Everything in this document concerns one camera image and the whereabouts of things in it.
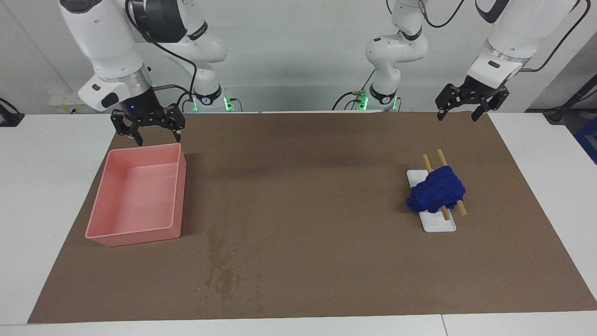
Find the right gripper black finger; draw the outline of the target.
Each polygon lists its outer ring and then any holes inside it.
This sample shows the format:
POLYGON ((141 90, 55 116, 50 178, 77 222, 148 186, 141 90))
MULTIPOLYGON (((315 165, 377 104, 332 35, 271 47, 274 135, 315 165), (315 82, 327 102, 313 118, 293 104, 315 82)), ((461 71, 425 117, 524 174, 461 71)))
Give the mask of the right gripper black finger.
POLYGON ((130 137, 136 141, 138 146, 143 145, 143 138, 139 133, 139 126, 136 124, 136 122, 132 122, 130 125, 127 125, 125 123, 124 111, 112 111, 111 123, 113 124, 117 135, 130 137))
POLYGON ((168 105, 163 108, 163 128, 171 130, 176 142, 181 141, 181 132, 186 126, 186 119, 179 105, 168 105))

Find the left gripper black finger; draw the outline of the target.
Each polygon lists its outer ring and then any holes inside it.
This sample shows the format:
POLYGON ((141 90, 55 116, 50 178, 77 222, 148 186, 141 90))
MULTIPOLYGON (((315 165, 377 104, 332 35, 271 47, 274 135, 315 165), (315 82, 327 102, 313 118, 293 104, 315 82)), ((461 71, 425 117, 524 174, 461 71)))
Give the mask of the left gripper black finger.
POLYGON ((475 111, 471 114, 471 119, 473 122, 476 122, 484 115, 484 113, 488 111, 495 111, 501 107, 501 105, 505 102, 506 98, 509 96, 508 89, 500 89, 497 93, 492 95, 490 98, 482 97, 479 103, 479 106, 475 109, 475 111))
POLYGON ((437 119, 442 121, 453 108, 459 107, 467 100, 467 93, 454 84, 447 84, 435 98, 438 109, 437 119))

